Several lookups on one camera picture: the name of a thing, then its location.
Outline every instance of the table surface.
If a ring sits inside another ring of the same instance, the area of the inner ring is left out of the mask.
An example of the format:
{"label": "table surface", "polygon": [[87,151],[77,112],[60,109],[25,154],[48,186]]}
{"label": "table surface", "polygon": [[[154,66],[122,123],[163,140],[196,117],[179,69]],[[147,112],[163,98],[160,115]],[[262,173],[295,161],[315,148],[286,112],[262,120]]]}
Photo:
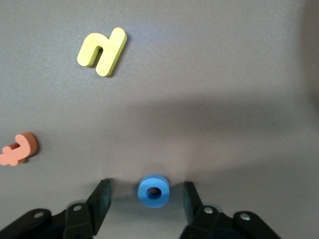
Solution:
{"label": "table surface", "polygon": [[[179,237],[181,183],[282,238],[318,238],[319,2],[0,2],[0,146],[30,131],[38,153],[0,167],[0,228],[53,214],[113,178],[97,239]],[[85,37],[128,41],[111,77],[82,67]],[[137,198],[146,175],[171,199]]]}

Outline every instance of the foam ring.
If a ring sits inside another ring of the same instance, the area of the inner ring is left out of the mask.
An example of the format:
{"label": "foam ring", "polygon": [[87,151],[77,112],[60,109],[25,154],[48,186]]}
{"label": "foam ring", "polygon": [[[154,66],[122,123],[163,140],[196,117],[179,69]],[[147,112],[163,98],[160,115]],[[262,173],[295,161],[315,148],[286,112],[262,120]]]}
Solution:
{"label": "foam ring", "polygon": [[[150,192],[151,188],[155,188],[155,192]],[[160,208],[169,200],[169,183],[162,175],[150,174],[141,180],[138,196],[145,206]]]}

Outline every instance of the black plastic bracket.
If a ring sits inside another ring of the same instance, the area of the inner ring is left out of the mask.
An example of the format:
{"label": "black plastic bracket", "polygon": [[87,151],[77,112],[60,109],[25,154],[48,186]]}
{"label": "black plastic bracket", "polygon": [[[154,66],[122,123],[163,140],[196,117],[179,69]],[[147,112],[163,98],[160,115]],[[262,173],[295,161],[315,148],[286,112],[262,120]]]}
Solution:
{"label": "black plastic bracket", "polygon": [[47,209],[27,212],[0,231],[0,239],[91,239],[111,205],[111,180],[104,179],[85,203],[52,216]]}
{"label": "black plastic bracket", "polygon": [[188,226],[180,239],[280,239],[254,213],[237,212],[232,219],[203,205],[192,182],[184,183],[184,209]]}

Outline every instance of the ring hole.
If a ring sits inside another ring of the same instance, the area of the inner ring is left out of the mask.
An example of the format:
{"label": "ring hole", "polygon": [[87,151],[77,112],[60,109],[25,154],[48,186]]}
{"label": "ring hole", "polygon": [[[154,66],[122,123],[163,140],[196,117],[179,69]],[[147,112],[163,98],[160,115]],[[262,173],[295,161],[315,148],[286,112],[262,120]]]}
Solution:
{"label": "ring hole", "polygon": [[81,210],[82,209],[82,206],[81,205],[77,205],[77,206],[75,206],[74,208],[73,208],[73,211],[79,211],[79,210]]}
{"label": "ring hole", "polygon": [[149,188],[146,192],[149,199],[158,199],[161,197],[161,190],[159,188]]}

